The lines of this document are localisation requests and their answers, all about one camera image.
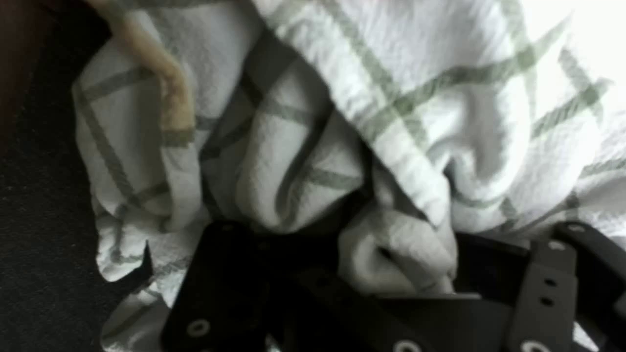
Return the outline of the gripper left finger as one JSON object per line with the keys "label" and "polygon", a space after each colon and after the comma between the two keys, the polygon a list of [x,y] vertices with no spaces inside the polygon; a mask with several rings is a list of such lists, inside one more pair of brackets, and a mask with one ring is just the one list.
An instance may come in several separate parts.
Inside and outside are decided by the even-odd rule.
{"label": "gripper left finger", "polygon": [[337,275],[330,243],[211,223],[161,332],[163,352],[432,352]]}

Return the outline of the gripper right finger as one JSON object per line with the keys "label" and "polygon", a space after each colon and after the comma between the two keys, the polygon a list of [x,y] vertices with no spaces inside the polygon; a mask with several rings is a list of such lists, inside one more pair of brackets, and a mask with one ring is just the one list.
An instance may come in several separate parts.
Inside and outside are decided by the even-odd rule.
{"label": "gripper right finger", "polygon": [[509,305],[498,352],[591,352],[575,323],[601,337],[599,352],[626,352],[626,250],[587,223],[553,226],[528,249],[458,234],[457,287]]}

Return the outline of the white towel with green checks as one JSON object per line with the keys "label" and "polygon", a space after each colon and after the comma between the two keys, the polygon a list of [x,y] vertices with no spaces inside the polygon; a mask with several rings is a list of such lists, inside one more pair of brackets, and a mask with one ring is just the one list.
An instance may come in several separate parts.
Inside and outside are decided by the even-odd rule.
{"label": "white towel with green checks", "polygon": [[112,31],[72,87],[96,262],[154,268],[105,352],[161,352],[210,220],[337,230],[373,294],[450,292],[455,233],[626,250],[626,0],[84,2]]}

